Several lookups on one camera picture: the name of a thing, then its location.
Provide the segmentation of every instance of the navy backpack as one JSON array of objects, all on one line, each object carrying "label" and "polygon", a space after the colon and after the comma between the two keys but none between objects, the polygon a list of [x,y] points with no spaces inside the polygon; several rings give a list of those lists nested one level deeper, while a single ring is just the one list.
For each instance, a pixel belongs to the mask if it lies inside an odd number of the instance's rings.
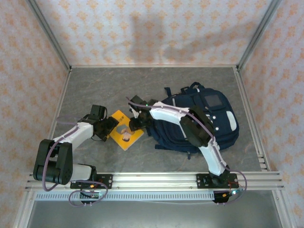
[{"label": "navy backpack", "polygon": [[[191,108],[199,106],[206,116],[213,122],[214,134],[219,149],[223,150],[232,146],[238,138],[239,125],[228,99],[220,92],[211,88],[205,88],[198,82],[184,87],[181,93],[172,95],[169,87],[165,88],[168,98],[162,102],[176,107]],[[173,123],[154,120],[147,127],[147,133],[158,144],[156,149],[187,152],[188,159],[191,153],[200,150],[187,141],[181,128]]]}]

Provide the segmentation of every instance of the patterned wallpaper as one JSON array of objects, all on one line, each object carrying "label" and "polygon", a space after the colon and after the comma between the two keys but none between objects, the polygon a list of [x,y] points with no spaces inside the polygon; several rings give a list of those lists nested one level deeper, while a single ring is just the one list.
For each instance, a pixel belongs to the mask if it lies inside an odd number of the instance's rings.
[{"label": "patterned wallpaper", "polygon": [[237,64],[271,0],[38,0],[72,65]]},{"label": "patterned wallpaper", "polygon": [[0,227],[12,227],[67,76],[24,0],[0,1]]},{"label": "patterned wallpaper", "polygon": [[304,2],[284,0],[242,71],[271,166],[304,225]]}]

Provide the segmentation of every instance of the aluminum frame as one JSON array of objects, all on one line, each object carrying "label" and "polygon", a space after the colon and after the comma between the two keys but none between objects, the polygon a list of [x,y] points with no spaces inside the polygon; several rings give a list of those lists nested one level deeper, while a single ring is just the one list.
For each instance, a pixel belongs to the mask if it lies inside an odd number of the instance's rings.
[{"label": "aluminum frame", "polygon": [[193,65],[180,65],[180,64],[172,64],[172,65],[72,65],[72,69],[74,68],[144,68],[144,67],[235,67],[235,64],[226,64],[226,65],[210,65],[210,64],[193,64]]},{"label": "aluminum frame", "polygon": [[[104,191],[93,194],[101,197]],[[71,191],[38,191],[35,201],[68,201],[69,196],[73,194]],[[71,201],[90,201],[89,197],[73,194]],[[107,193],[103,201],[201,201],[214,200],[214,192],[208,190],[201,191],[110,191]]]},{"label": "aluminum frame", "polygon": [[51,125],[51,128],[50,128],[49,133],[48,133],[48,138],[49,139],[53,139],[56,124],[57,124],[57,117],[59,117],[59,114],[60,114],[61,106],[62,106],[62,103],[63,103],[63,99],[65,98],[67,85],[68,85],[68,82],[70,80],[70,76],[71,76],[71,70],[69,70],[68,73],[67,73],[66,81],[65,81],[63,89],[61,91],[60,99],[59,99],[59,102],[57,104],[57,108],[56,108],[55,115],[53,117],[52,125]]},{"label": "aluminum frame", "polygon": [[261,169],[262,170],[267,170],[270,171],[271,167],[270,167],[270,163],[268,161],[267,155],[266,155],[266,151],[264,148],[264,145],[262,143],[262,137],[261,137],[261,132],[259,130],[259,128],[257,127],[254,117],[253,117],[253,113],[252,113],[252,109],[250,107],[250,103],[249,103],[249,99],[246,93],[246,89],[240,74],[240,71],[235,67],[233,68],[234,70],[234,74],[236,77],[236,81],[237,81],[237,85],[241,94],[241,98],[243,101],[243,106],[245,108],[245,113],[246,113],[246,117],[249,123],[249,128],[251,131],[251,135],[253,138],[253,142],[256,148],[256,153],[258,155],[259,161],[260,161],[260,165],[261,165]]},{"label": "aluminum frame", "polygon": [[[128,192],[188,192],[189,194],[202,191],[197,188],[196,172],[165,172],[165,173],[114,173],[113,187],[109,190],[110,193],[125,194]],[[275,204],[283,227],[295,227],[293,218],[288,210],[288,201],[286,200],[285,188],[283,181],[278,171],[268,172],[244,172],[248,181],[247,190],[272,190],[275,198]],[[243,177],[238,174],[238,181],[244,184]],[[22,207],[19,208],[18,215],[14,224],[14,228],[27,227],[34,202],[37,198],[37,193],[42,191],[41,182],[33,179],[30,175],[27,182],[26,191],[22,200]],[[55,192],[68,193],[72,190],[68,185],[58,185]]]},{"label": "aluminum frame", "polygon": [[264,31],[267,28],[267,25],[269,24],[271,18],[273,17],[274,13],[276,12],[276,9],[280,5],[282,0],[272,0],[268,9],[266,10],[266,13],[264,14],[260,24],[258,25],[250,43],[248,44],[247,48],[244,51],[244,54],[242,58],[240,59],[238,63],[238,69],[242,70],[245,66],[247,60],[249,59],[251,53],[255,49],[256,45],[258,44],[259,40],[261,39]]},{"label": "aluminum frame", "polygon": [[57,41],[51,27],[47,23],[47,20],[43,16],[42,11],[39,8],[39,5],[37,4],[37,2],[35,0],[26,0],[26,2],[28,3],[28,6],[30,7],[30,9],[33,11],[34,15],[36,16],[41,28],[43,29],[43,31],[46,34],[47,38],[49,39],[51,45],[53,46],[54,50],[56,51],[60,61],[62,62],[64,67],[67,70],[69,70],[71,68],[71,66],[67,60],[67,57],[65,56],[65,53],[61,49],[60,44]]}]

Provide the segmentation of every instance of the backpack handle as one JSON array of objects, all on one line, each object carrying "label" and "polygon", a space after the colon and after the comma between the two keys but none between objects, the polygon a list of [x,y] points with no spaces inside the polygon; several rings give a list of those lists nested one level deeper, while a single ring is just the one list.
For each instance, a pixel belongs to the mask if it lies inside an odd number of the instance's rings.
[{"label": "backpack handle", "polygon": [[186,86],[181,88],[181,93],[182,94],[186,94],[188,89],[193,89],[195,86],[198,86],[199,89],[204,89],[205,87],[203,85],[201,85],[199,82],[193,82],[190,86]]},{"label": "backpack handle", "polygon": [[168,97],[171,97],[171,96],[172,96],[172,93],[171,93],[170,87],[164,87],[164,89],[166,90],[167,96],[168,96]]},{"label": "backpack handle", "polygon": [[193,82],[193,83],[190,85],[189,89],[193,89],[194,86],[198,86],[199,89],[204,89],[204,88],[205,88],[205,87],[202,86],[199,82]]}]

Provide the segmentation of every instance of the backpack strap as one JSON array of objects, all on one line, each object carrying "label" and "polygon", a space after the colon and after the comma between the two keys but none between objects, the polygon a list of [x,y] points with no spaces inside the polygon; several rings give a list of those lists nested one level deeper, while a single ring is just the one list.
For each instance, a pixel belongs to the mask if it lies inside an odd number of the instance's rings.
[{"label": "backpack strap", "polygon": [[189,89],[193,89],[194,86],[198,86],[199,89],[204,89],[204,88],[205,88],[205,87],[202,86],[199,82],[193,82],[193,83],[190,85]]},{"label": "backpack strap", "polygon": [[186,86],[181,88],[181,93],[182,94],[193,94],[193,91],[195,90],[195,86],[197,86],[197,92],[199,92],[199,89],[204,89],[205,87],[201,85],[199,82],[193,82],[190,86]]},{"label": "backpack strap", "polygon": [[154,148],[156,150],[168,150],[168,151],[171,151],[171,149],[168,149],[167,147],[161,146],[159,144],[155,144]]},{"label": "backpack strap", "polygon": [[172,93],[171,93],[170,87],[165,87],[164,89],[166,90],[167,96],[168,96],[168,97],[171,97],[171,96],[172,96]]},{"label": "backpack strap", "polygon": [[148,127],[146,127],[146,131],[147,131],[147,135],[148,136],[151,136],[152,134],[151,134],[151,131],[150,131],[150,129],[148,128]]}]

